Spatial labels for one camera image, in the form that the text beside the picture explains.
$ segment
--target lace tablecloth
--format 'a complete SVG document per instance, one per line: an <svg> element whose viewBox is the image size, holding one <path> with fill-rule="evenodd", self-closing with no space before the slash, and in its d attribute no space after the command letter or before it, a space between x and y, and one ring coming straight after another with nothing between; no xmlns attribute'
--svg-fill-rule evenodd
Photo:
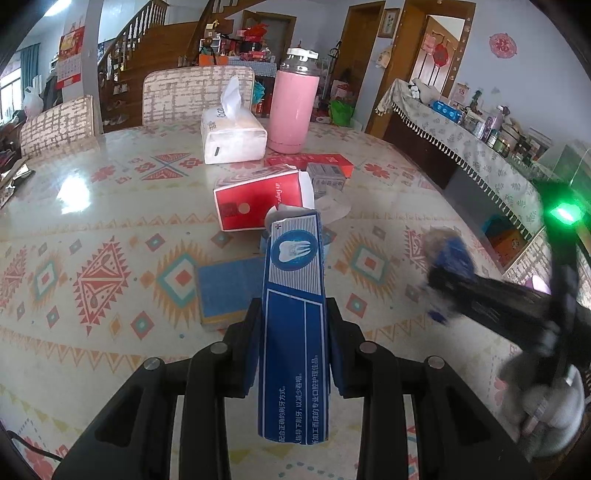
<svg viewBox="0 0 591 480"><path fill-rule="evenodd" d="M534 186L484 142L458 124L413 99L408 83L397 79L376 112L392 109L421 138L449 155L499 206L529 240L541 228L541 203Z"/></svg>

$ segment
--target black cable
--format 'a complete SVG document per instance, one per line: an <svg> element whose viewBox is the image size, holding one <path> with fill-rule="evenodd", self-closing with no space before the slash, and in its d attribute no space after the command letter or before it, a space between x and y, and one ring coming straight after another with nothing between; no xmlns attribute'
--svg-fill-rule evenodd
<svg viewBox="0 0 591 480"><path fill-rule="evenodd" d="M58 457L57 455L55 455L53 453L46 452L45 450L41 450L40 448L34 447L30 443L28 443L26 440L24 440L22 437L18 436L16 433L14 433L12 430L7 430L6 433L8 433L8 436L12 440L16 440L19 443L22 443L26 448L28 448L32 452L38 453L39 455L43 455L44 457L49 457L50 459L56 460L58 462L61 462L63 460L63 458Z"/></svg>

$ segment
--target ceiling light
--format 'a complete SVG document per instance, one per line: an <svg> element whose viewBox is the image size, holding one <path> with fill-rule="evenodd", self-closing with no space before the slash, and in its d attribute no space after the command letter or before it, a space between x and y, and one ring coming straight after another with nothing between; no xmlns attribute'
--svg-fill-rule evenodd
<svg viewBox="0 0 591 480"><path fill-rule="evenodd" d="M59 12L68 8L71 3L72 3L72 0L57 0L56 3L54 3L51 7L49 7L49 10L47 12L45 12L45 15L43 15L43 16L44 17L53 17L53 15L57 15Z"/></svg>

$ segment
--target green bag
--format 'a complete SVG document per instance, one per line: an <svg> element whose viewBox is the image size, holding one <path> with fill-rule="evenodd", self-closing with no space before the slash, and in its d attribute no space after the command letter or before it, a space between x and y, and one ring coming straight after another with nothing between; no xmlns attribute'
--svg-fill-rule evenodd
<svg viewBox="0 0 591 480"><path fill-rule="evenodd" d="M333 100L329 106L330 118L339 127L348 127L351 124L351 117L355 109L340 100Z"/></svg>

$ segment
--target window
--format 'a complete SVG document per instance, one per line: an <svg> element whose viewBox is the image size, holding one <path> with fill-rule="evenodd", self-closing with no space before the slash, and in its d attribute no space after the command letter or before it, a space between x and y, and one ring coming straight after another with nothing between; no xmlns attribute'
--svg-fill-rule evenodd
<svg viewBox="0 0 591 480"><path fill-rule="evenodd" d="M20 109L22 109L21 69L16 69L0 79L0 116L2 120L10 120L12 114Z"/></svg>

